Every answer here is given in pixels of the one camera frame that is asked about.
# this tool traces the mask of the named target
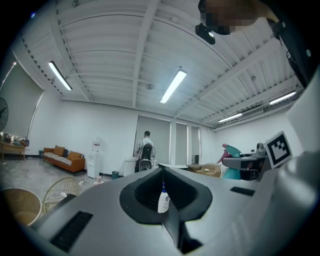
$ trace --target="fluorescent light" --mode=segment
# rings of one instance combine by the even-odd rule
[[[56,75],[57,78],[61,81],[61,83],[65,86],[65,88],[69,91],[72,90],[72,87],[68,84],[66,79],[62,76],[59,69],[57,68],[56,64],[53,61],[49,62],[49,66],[52,69],[53,73]]]
[[[179,70],[178,73],[175,75],[174,79],[172,80],[171,84],[169,85],[169,88],[164,93],[162,99],[160,100],[160,103],[165,104],[171,95],[174,93],[174,91],[177,89],[177,87],[181,84],[183,79],[186,77],[187,73]]]
[[[284,96],[281,96],[280,98],[276,98],[276,99],[270,101],[270,105],[276,104],[278,102],[281,102],[281,101],[283,101],[283,100],[285,100],[285,99],[287,99],[287,98],[289,98],[289,97],[291,97],[291,96],[293,96],[295,94],[296,94],[296,91],[292,91],[292,92],[290,92],[290,93],[288,93],[288,94],[286,94]]]
[[[230,120],[230,119],[234,119],[234,118],[241,117],[241,116],[242,116],[241,113],[235,114],[235,115],[229,116],[229,117],[227,117],[227,118],[225,118],[225,119],[221,119],[221,120],[219,120],[218,122],[219,122],[219,123],[222,123],[222,122],[228,121],[228,120]]]

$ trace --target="person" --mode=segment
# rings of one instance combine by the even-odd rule
[[[141,152],[142,152],[144,145],[146,145],[146,144],[151,144],[152,148],[154,147],[154,144],[150,139],[150,131],[148,131],[148,130],[146,130],[144,132],[144,137],[139,141],[139,144],[138,144],[138,148],[136,151],[135,170],[134,170],[135,173],[139,172],[139,163],[141,160]]]
[[[317,14],[307,2],[285,0],[200,0],[202,23],[226,36],[266,18],[275,38],[285,46],[286,56],[303,87],[307,87],[319,65],[318,40],[313,24]]]

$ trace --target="bottle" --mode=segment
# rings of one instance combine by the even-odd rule
[[[163,214],[169,209],[169,196],[165,189],[165,183],[162,184],[162,192],[159,197],[159,203],[158,203],[158,213]]]

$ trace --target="floor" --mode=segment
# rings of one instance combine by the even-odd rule
[[[7,188],[26,189],[35,193],[41,201],[55,182],[66,177],[74,177],[79,183],[85,180],[85,176],[85,171],[79,171],[74,176],[72,172],[50,162],[44,162],[40,158],[29,157],[25,161],[7,158],[0,162],[0,186],[2,190]],[[102,177],[103,182],[111,180],[111,177]],[[91,188],[94,182],[93,178],[86,177],[86,182],[80,189],[80,193]]]

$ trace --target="white ceiling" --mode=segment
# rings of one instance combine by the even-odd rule
[[[49,2],[17,39],[30,56],[23,66],[39,69],[37,75],[63,100],[137,108],[218,128],[223,117],[257,106],[268,111],[269,100],[294,88],[302,92],[265,19],[241,32],[215,34],[210,45],[195,34],[198,0],[73,2]],[[50,61],[72,91],[52,81]],[[180,66],[187,77],[161,104]]]

